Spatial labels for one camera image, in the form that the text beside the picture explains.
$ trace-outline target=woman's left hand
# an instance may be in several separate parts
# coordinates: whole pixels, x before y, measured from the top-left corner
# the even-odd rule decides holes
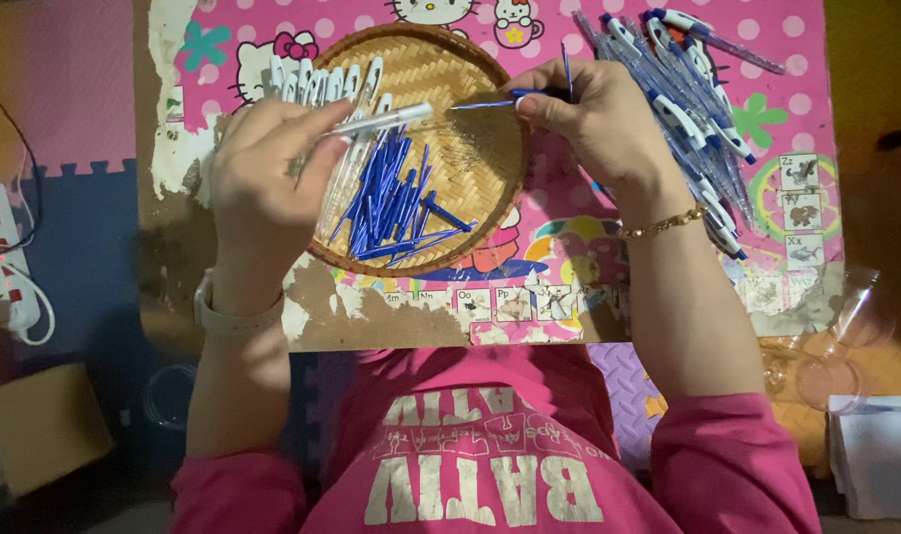
[[[289,164],[352,110],[347,101],[310,111],[266,99],[234,115],[213,160],[214,309],[252,315],[276,301],[282,278],[312,238],[329,177],[349,141],[322,139],[298,182],[288,175]]]

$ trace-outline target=hand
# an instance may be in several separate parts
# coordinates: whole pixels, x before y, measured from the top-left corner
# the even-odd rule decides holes
[[[288,176],[289,164],[351,112],[347,101],[309,111],[265,99],[234,115],[213,160],[214,309],[252,315],[276,301],[282,278],[312,238],[326,184],[349,141],[316,144],[298,182]]]
[[[686,189],[652,109],[628,70],[608,61],[570,61],[569,67],[576,104],[534,94],[517,103],[517,113],[530,125],[567,139],[589,176],[618,196],[669,183]],[[551,87],[568,89],[562,58],[520,74],[502,90]]]

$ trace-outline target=cardboard box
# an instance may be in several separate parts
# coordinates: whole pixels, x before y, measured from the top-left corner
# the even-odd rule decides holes
[[[0,457],[13,495],[36,490],[113,447],[84,364],[0,386]]]

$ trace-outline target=fingernail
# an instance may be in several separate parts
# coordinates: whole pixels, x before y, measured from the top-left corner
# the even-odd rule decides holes
[[[527,100],[525,96],[516,99],[516,112],[524,117],[532,117],[536,113],[536,107],[536,101],[533,99]]]

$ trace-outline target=gold bracelet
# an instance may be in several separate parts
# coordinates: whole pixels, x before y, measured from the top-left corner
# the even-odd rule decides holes
[[[704,214],[708,212],[708,206],[705,205],[704,202],[696,202],[694,204],[694,208],[688,210],[684,215],[675,215],[674,217],[669,217],[668,219],[659,222],[658,224],[653,224],[648,228],[635,228],[634,230],[626,230],[625,228],[620,228],[618,232],[616,232],[616,237],[619,239],[638,239],[639,237],[649,237],[655,236],[656,234],[660,234],[665,230],[668,230],[672,226],[684,226],[685,224],[690,223],[691,221],[697,221],[704,217]]]

